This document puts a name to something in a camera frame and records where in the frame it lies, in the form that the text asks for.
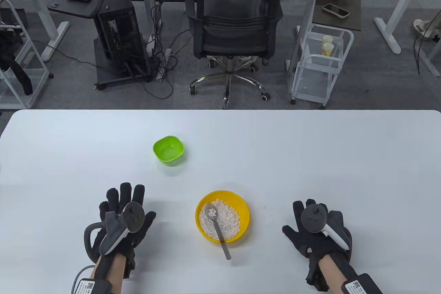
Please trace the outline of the person's left hand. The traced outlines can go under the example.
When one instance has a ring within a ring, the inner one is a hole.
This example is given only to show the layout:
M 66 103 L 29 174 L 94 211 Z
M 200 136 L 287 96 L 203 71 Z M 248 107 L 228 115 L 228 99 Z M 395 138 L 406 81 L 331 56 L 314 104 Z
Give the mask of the person's left hand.
M 106 200 L 99 204 L 99 213 L 101 221 L 105 220 L 106 212 L 116 212 L 117 215 L 121 214 L 123 208 L 130 202 L 137 202 L 140 205 L 143 204 L 145 194 L 144 185 L 136 185 L 134 189 L 131 188 L 131 184 L 128 182 L 122 183 L 120 189 L 111 188 L 106 193 Z M 145 235 L 150 228 L 153 220 L 156 218 L 156 213 L 150 211 L 145 214 L 145 218 L 142 227 L 136 233 L 128 233 L 125 238 L 115 247 L 113 251 L 126 257 L 125 270 L 127 272 L 135 269 L 135 254 L 134 249 L 145 238 Z

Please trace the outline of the person's right hand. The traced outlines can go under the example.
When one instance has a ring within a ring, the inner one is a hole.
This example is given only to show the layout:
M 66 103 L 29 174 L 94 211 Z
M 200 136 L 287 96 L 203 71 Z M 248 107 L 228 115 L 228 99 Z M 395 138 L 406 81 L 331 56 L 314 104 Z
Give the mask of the person's right hand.
M 352 252 L 351 234 L 343 223 L 340 211 L 328 211 L 325 204 L 308 199 L 293 202 L 298 231 L 282 227 L 283 233 L 296 249 L 311 261 L 318 262 L 326 255 L 336 254 L 349 262 Z

